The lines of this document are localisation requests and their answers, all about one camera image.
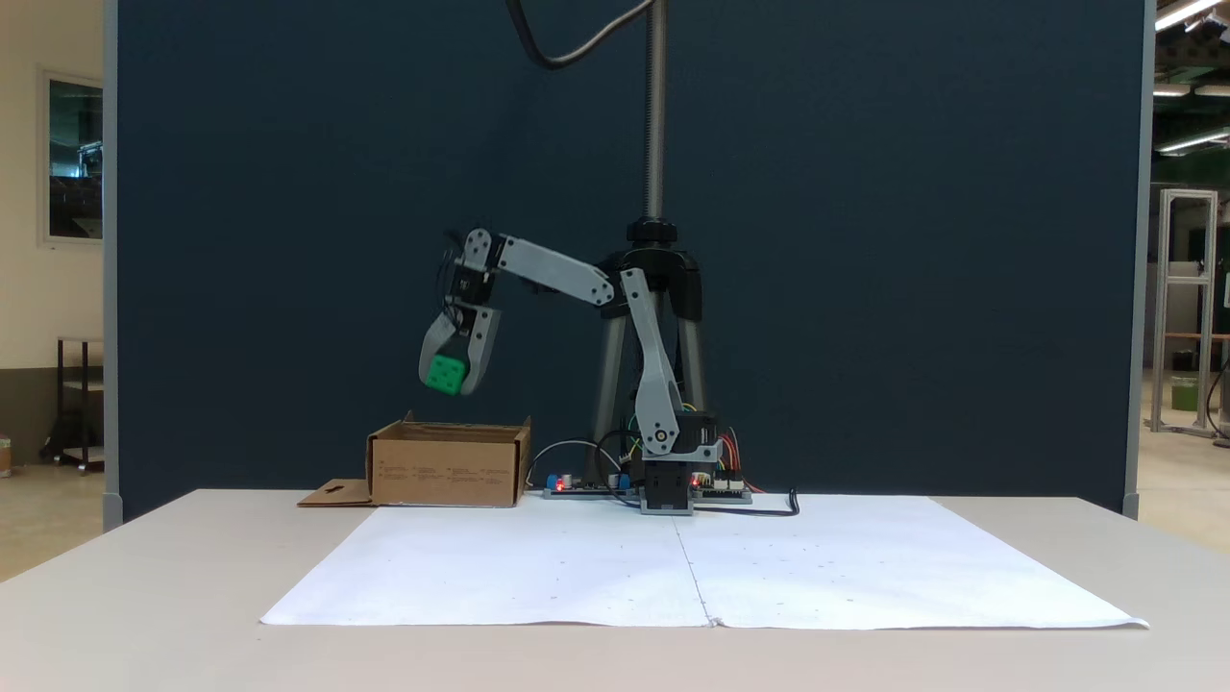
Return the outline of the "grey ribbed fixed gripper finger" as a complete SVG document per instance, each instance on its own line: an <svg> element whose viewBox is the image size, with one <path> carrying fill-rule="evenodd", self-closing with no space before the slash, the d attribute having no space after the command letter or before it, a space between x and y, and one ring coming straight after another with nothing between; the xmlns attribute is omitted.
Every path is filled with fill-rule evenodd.
<svg viewBox="0 0 1230 692"><path fill-rule="evenodd" d="M426 332L419 352L419 382L428 388L461 388L462 349L439 312Z"/></svg>

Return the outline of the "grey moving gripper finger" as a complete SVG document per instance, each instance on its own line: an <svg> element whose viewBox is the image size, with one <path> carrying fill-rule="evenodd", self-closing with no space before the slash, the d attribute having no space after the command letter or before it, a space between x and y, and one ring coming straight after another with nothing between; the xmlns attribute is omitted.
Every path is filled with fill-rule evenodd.
<svg viewBox="0 0 1230 692"><path fill-rule="evenodd" d="M501 324L501 310L488 306L462 306L466 316L466 359L467 372L461 386L462 397L474 395L480 382L486 377L492 352L494 352L494 338Z"/></svg>

